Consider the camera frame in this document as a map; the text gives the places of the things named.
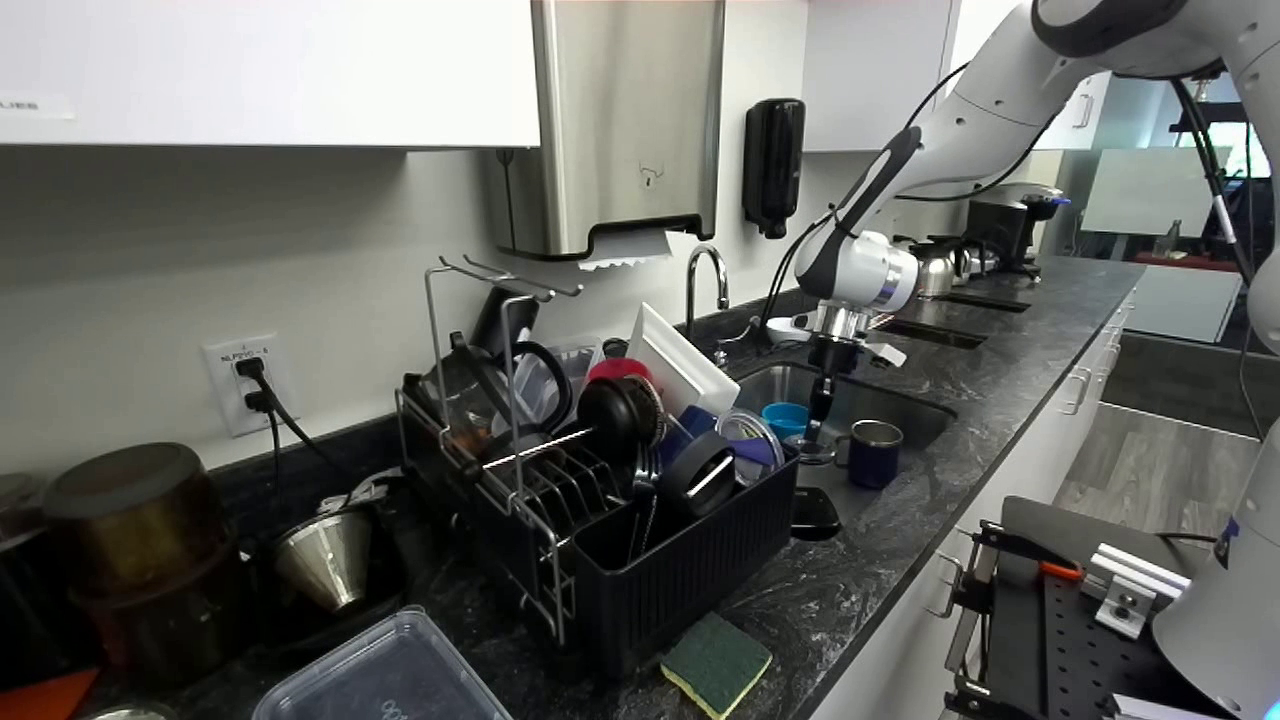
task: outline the backsplash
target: backsplash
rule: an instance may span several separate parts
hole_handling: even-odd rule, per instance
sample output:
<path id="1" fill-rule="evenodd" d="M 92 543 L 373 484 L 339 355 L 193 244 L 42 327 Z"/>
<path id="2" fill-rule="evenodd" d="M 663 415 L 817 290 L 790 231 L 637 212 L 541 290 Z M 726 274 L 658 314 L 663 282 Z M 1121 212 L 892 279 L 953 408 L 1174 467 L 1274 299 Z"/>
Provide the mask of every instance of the backsplash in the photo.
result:
<path id="1" fill-rule="evenodd" d="M 769 286 L 783 244 L 740 219 L 740 115 L 797 97 L 805 0 L 740 0 L 726 17 L 721 235 L 731 294 Z M 797 235 L 866 157 L 807 157 Z M 198 346 L 275 332 L 305 427 L 392 411 L 429 360 L 423 268 L 489 256 L 574 279 L 570 264 L 491 250 L 477 153 L 22 153 L 0 157 L 0 476 L 50 476 L 82 457 L 183 438 L 221 467 L 266 452 L 229 438 Z M 888 231 L 956 225 L 908 206 Z M 581 274 L 589 299 L 542 314 L 542 340 L 629 332 L 640 299 L 684 314 L 684 260 Z M 478 286 L 446 294 L 469 327 Z"/>

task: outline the robotic arm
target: robotic arm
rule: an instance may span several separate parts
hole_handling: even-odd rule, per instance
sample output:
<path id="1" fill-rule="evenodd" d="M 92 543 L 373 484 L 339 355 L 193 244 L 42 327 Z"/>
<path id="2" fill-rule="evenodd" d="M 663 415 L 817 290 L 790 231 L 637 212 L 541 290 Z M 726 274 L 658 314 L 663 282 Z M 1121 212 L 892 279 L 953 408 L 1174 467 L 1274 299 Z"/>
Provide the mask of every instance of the robotic arm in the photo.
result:
<path id="1" fill-rule="evenodd" d="M 1228 66 L 1258 145 L 1280 168 L 1280 0 L 1025 0 L 958 83 L 908 123 L 857 184 L 827 239 L 807 239 L 797 279 L 845 312 L 908 305 L 914 260 L 865 225 L 901 191 L 956 191 L 992 180 L 1092 71 L 1173 81 Z M 1246 286 L 1252 332 L 1280 352 L 1274 250 Z M 1238 508 L 1232 565 L 1155 617 L 1162 655 L 1235 714 L 1280 714 L 1280 422 Z"/>
<path id="2" fill-rule="evenodd" d="M 865 225 L 901 191 L 962 191 L 1009 172 L 1092 71 L 1168 81 L 1222 62 L 1274 157 L 1274 44 L 1271 0 L 1025 0 L 958 83 L 872 160 L 832 235 L 799 246 L 799 286 L 847 312 L 905 307 L 914 260 Z M 1280 264 L 1269 264 L 1254 286 L 1264 290 L 1252 299 L 1254 332 L 1280 352 Z"/>

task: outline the kitchen appliance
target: kitchen appliance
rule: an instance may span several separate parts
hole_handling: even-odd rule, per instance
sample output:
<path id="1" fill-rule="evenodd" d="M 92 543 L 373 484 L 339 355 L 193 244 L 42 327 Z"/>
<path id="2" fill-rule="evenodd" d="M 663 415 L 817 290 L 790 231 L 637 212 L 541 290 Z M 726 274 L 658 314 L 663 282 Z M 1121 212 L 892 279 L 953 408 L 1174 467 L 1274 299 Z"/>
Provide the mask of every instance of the kitchen appliance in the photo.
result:
<path id="1" fill-rule="evenodd" d="M 1030 231 L 1062 202 L 1068 195 L 1047 184 L 999 184 L 969 202 L 962 235 L 997 250 L 997 272 L 1037 274 Z"/>
<path id="2" fill-rule="evenodd" d="M 749 160 L 745 160 L 745 214 L 761 225 L 769 239 L 788 235 L 788 214 L 799 200 L 799 153 L 805 153 L 805 102 L 761 99 L 749 111 Z"/>
<path id="3" fill-rule="evenodd" d="M 491 157 L 496 235 L 589 256 L 606 227 L 715 235 L 725 0 L 530 0 L 541 147 Z"/>
<path id="4" fill-rule="evenodd" d="M 312 517 L 278 534 L 275 569 L 316 603 L 326 603 L 330 611 L 353 607 L 365 600 L 366 585 L 366 534 L 373 526 L 358 508 Z"/>
<path id="5" fill-rule="evenodd" d="M 67 467 L 46 500 L 78 597 L 170 588 L 224 543 L 224 513 L 183 444 L 134 444 Z"/>

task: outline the dish rack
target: dish rack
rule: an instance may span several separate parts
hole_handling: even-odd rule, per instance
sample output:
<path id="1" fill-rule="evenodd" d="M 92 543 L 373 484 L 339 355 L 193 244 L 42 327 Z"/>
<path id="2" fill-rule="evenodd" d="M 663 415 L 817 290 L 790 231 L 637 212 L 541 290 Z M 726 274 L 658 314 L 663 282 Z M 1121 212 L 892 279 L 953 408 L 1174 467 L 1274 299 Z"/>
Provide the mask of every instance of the dish rack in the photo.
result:
<path id="1" fill-rule="evenodd" d="M 584 643 L 606 677 L 637 671 L 654 646 L 673 643 L 694 617 L 715 607 L 753 569 L 788 543 L 797 464 L 740 488 L 713 517 L 637 505 L 633 467 L 613 467 L 590 452 L 590 427 L 554 437 L 518 433 L 509 415 L 509 452 L 470 457 L 450 437 L 460 411 L 445 377 L 446 340 L 441 336 L 434 282 L 478 279 L 505 286 L 505 377 L 510 377 L 516 305 L 551 305 L 584 286 L 554 286 L 496 272 L 489 264 L 429 268 L 429 321 L 434 373 L 416 377 L 396 395 L 404 467 L 446 508 L 460 543 L 530 607 L 551 638 Z"/>

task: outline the stainless steel pot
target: stainless steel pot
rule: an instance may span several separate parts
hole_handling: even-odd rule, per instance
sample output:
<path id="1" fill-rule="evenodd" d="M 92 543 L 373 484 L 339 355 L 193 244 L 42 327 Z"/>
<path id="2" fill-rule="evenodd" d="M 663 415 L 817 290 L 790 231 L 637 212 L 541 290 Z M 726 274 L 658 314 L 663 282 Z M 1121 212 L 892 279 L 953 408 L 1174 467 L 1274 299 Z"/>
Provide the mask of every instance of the stainless steel pot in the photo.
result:
<path id="1" fill-rule="evenodd" d="M 366 517 L 358 508 L 295 524 L 275 543 L 278 577 L 326 607 L 353 607 L 366 585 Z"/>
<path id="2" fill-rule="evenodd" d="M 140 444 L 67 467 L 46 500 L 73 558 L 73 585 L 92 600 L 146 597 L 193 581 L 224 546 L 224 513 L 183 444 Z"/>

